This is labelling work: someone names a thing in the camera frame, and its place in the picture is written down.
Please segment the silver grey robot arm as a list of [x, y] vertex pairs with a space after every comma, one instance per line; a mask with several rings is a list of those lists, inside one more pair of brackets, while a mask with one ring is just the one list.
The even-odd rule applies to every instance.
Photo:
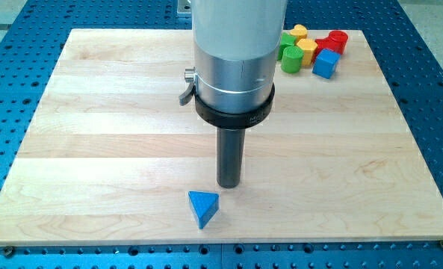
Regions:
[[247, 129], [270, 113], [286, 0], [192, 0], [194, 67], [181, 104], [220, 129]]

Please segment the green block behind arm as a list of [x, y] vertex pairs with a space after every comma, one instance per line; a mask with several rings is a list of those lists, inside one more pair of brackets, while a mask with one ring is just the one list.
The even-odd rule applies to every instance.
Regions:
[[278, 58], [277, 60], [280, 61], [283, 57], [284, 50], [288, 47], [295, 46], [296, 44], [296, 37], [293, 35], [290, 35], [286, 32], [282, 33], [280, 44], [279, 44], [279, 51], [278, 51]]

